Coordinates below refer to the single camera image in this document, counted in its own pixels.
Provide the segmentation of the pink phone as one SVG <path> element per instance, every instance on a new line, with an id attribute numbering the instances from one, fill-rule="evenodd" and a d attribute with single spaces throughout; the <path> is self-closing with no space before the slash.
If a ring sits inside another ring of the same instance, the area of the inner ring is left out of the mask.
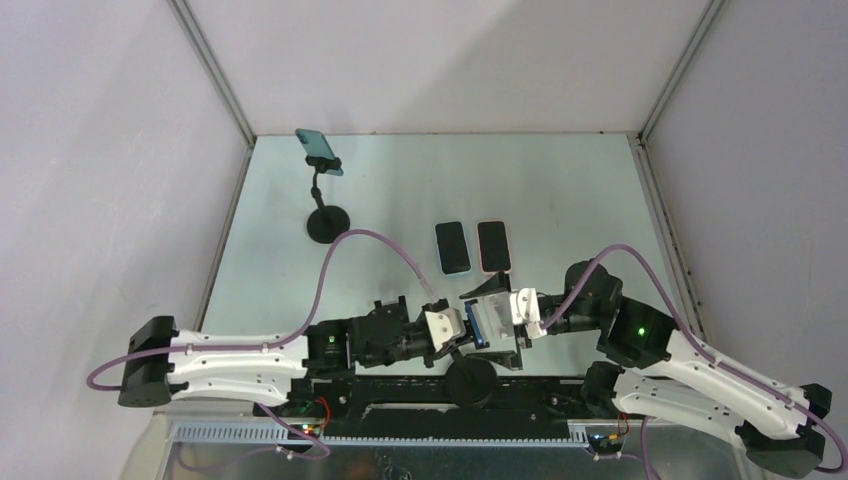
<path id="1" fill-rule="evenodd" d="M 481 221 L 476 231 L 482 271 L 509 273 L 512 258 L 506 224 L 501 220 Z"/>

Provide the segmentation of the black round-base phone stand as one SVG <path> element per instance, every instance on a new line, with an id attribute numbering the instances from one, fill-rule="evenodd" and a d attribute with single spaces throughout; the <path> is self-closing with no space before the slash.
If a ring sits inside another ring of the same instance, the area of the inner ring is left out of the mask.
<path id="1" fill-rule="evenodd" d="M 445 373 L 445 390 L 457 406 L 482 409 L 492 398 L 497 385 L 494 366 L 485 359 L 451 353 L 452 363 Z"/>

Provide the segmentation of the light blue phone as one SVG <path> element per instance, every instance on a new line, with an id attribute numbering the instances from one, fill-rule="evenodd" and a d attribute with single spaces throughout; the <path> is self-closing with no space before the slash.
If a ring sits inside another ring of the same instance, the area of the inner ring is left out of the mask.
<path id="1" fill-rule="evenodd" d="M 435 225 L 434 232 L 441 272 L 446 276 L 469 272 L 471 259 L 462 223 L 441 222 Z"/>

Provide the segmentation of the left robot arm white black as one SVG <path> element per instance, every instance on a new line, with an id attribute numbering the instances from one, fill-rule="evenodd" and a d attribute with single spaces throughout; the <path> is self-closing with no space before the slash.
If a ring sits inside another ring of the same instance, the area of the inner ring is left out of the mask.
<path id="1" fill-rule="evenodd" d="M 304 416 L 315 406 L 316 390 L 301 379 L 344 378 L 357 366 L 389 366 L 418 357 L 432 366 L 465 332 L 452 309 L 424 310 L 410 321 L 401 305 L 313 324 L 298 342 L 287 345 L 278 336 L 178 330 L 172 317 L 158 316 L 130 338 L 118 403 L 146 408 L 176 399 L 220 398 L 280 405 L 292 416 Z"/>

